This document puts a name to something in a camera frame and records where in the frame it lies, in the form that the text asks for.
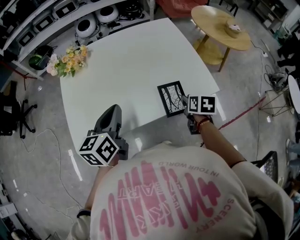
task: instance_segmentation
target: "red sofa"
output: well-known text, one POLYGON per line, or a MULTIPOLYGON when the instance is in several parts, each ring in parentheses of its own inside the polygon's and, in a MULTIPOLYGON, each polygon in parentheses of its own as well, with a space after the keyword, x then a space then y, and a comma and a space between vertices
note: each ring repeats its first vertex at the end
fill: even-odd
POLYGON ((205 5, 208 0, 156 0, 170 18, 190 17, 194 7, 205 5))

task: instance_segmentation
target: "concrete floor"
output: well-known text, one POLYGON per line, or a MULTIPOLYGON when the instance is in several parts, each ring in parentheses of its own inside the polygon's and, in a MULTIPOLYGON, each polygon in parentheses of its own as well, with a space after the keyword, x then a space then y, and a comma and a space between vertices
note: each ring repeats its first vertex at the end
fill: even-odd
MULTIPOLYGON (((236 15, 237 21, 248 31, 256 46, 265 49, 262 39, 271 49, 273 56, 278 59, 276 53, 278 43, 258 19, 245 9, 246 5, 240 7, 236 15)), ((173 19, 173 22, 190 43, 203 37, 190 19, 173 19)), ((208 66, 220 88, 220 92, 217 93, 220 102, 218 114, 213 118, 216 126, 223 125, 253 106, 259 100, 259 92, 263 97, 264 91, 270 88, 264 79, 261 81, 261 76, 262 72, 265 72, 264 66, 268 64, 273 68, 273 62, 270 57, 263 57, 261 62, 261 55, 262 51, 254 47, 246 52, 231 51, 221 73, 218 72, 218 66, 208 66)), ((11 137, 0 137, 1 178, 20 216, 41 239, 54 232, 64 239, 75 221, 78 207, 66 193, 59 173, 70 195, 84 205, 97 168, 90 167, 75 153, 64 112, 59 79, 46 75, 43 82, 28 80, 26 92, 17 76, 12 75, 11 79, 19 82, 18 99, 23 100, 27 97, 30 104, 38 104, 38 109, 34 109, 29 116, 29 123, 35 126, 36 133, 27 133, 24 143, 18 133, 11 137), (51 129, 56 134, 59 146, 50 131, 42 133, 37 138, 35 146, 37 135, 45 129, 51 129), (24 144, 28 151, 34 146, 35 150, 27 153, 24 144), (68 154, 70 149, 75 155, 83 181, 79 181, 74 171, 68 154), (14 179, 19 191, 13 184, 14 179)), ((279 175, 284 176, 285 140, 294 138, 295 123, 295 116, 289 112, 272 118, 264 112, 259 112, 258 115, 256 107, 223 128, 221 132, 245 159, 255 161, 259 128, 257 159, 263 158, 271 150, 277 151, 279 175)), ((168 119, 163 117, 126 133, 123 137, 129 143, 130 157, 139 150, 154 146, 163 140, 170 140, 179 146, 202 143, 201 137, 189 134, 184 115, 168 119)))

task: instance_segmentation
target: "white round appliance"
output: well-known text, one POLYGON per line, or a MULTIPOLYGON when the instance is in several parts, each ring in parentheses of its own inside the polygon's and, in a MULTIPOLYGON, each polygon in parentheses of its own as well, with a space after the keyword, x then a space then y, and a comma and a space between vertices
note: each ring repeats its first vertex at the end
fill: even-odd
POLYGON ((96 19, 92 13, 79 18, 75 22, 75 30, 80 38, 88 38, 96 30, 96 19))
POLYGON ((110 23, 119 16, 117 7, 113 4, 96 11, 96 16, 101 23, 110 23))

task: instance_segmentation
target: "bracelet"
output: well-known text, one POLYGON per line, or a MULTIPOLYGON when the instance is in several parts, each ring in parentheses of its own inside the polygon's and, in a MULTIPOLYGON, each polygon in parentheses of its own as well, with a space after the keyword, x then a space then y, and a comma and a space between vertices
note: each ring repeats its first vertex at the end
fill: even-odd
POLYGON ((199 133, 201 133, 201 128, 205 123, 210 122, 210 120, 208 118, 205 118, 203 120, 201 120, 200 122, 197 123, 197 130, 199 133))

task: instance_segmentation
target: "framed tree branch picture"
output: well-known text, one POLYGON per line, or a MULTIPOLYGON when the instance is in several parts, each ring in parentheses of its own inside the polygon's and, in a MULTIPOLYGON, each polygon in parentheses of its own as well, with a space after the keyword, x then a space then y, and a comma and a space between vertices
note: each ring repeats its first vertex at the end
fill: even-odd
POLYGON ((157 89, 168 118, 184 112, 185 107, 180 100, 184 92, 179 81, 160 85, 157 89))

